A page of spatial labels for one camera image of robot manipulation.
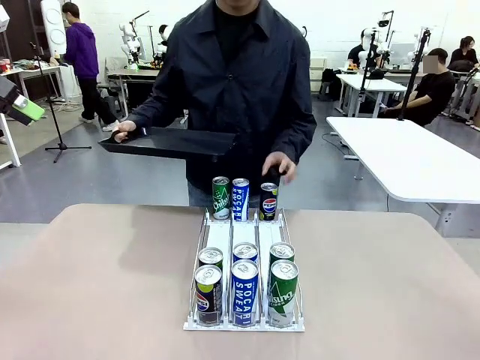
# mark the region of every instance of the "pepsi logo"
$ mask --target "pepsi logo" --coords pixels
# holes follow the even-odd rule
[[[196,293],[196,307],[198,311],[207,311],[209,309],[209,301],[202,294]]]
[[[263,202],[263,210],[268,213],[275,212],[277,208],[277,200],[276,199],[267,199]]]

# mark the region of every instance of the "can lid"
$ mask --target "can lid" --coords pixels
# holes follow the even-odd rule
[[[206,247],[199,252],[198,258],[205,264],[216,264],[224,258],[224,255],[216,247]]]
[[[252,260],[235,261],[232,266],[232,274],[238,279],[249,280],[257,276],[257,264]]]
[[[299,276],[299,268],[290,260],[277,260],[271,266],[271,273],[281,280],[292,280]]]
[[[288,259],[295,255],[295,249],[286,242],[277,242],[270,247],[270,254],[279,259]]]
[[[277,190],[278,186],[273,182],[264,182],[263,184],[260,185],[260,188],[266,191],[273,191],[273,190]]]
[[[226,185],[230,180],[225,176],[217,176],[216,178],[213,178],[212,182],[216,185]]]
[[[222,278],[222,271],[215,265],[200,266],[195,271],[195,280],[202,285],[216,284]]]
[[[250,184],[250,182],[246,178],[236,178],[232,181],[232,184],[237,186],[246,186]]]
[[[254,244],[241,242],[233,248],[233,253],[240,259],[250,259],[258,254],[258,250]]]

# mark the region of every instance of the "white sneaker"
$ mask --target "white sneaker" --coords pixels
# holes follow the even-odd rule
[[[87,118],[83,118],[81,115],[78,118],[80,122],[84,122],[85,124],[93,124],[93,120],[88,120]]]
[[[118,120],[115,120],[112,124],[108,124],[107,126],[102,127],[102,131],[108,132],[108,131],[113,131],[117,126],[119,126],[120,123]]]

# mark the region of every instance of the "neck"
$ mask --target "neck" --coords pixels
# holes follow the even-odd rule
[[[234,17],[242,17],[255,11],[259,3],[260,0],[248,0],[245,2],[245,4],[232,6],[227,4],[226,0],[217,0],[217,6],[220,8],[220,10],[229,15],[233,15]]]

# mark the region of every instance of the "shelf pusher organizer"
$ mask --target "shelf pusher organizer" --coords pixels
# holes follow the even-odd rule
[[[255,321],[252,326],[241,327],[234,325],[233,321],[233,294],[232,282],[232,261],[233,248],[241,242],[250,242],[258,248],[257,264],[259,271],[259,282],[256,294],[256,301],[253,305],[252,316]],[[190,287],[190,301],[187,315],[187,322],[184,330],[205,330],[205,331],[240,331],[240,332],[304,332],[304,312],[302,300],[302,288],[298,278],[297,290],[295,292],[294,316],[290,325],[278,328],[270,325],[268,317],[269,297],[269,258],[270,247],[277,242],[290,241],[287,218],[285,211],[281,209],[277,220],[259,221],[258,210],[255,211],[253,220],[235,221],[233,214],[229,220],[215,220],[205,210],[200,229],[196,256],[193,263],[192,282]],[[197,294],[195,286],[195,271],[198,269],[198,255],[203,248],[218,248],[223,253],[223,276],[222,276],[222,313],[218,313],[219,325],[204,326],[199,322],[197,311]]]

